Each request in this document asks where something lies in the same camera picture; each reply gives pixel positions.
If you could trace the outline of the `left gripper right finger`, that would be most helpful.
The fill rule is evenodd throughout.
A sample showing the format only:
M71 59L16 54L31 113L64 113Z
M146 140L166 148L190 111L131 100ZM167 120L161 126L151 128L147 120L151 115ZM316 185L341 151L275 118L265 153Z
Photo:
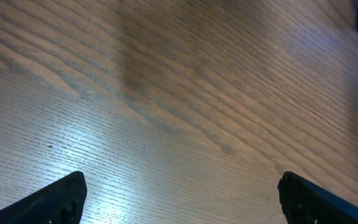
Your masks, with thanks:
M357 206L294 172L284 172L278 191L282 211L290 224L358 223Z

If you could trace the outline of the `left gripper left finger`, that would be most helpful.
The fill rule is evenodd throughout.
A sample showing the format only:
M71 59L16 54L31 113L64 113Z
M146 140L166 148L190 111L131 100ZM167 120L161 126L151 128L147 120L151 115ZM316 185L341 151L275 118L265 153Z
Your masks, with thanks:
M72 172L0 210L0 224L79 224L86 195L83 173Z

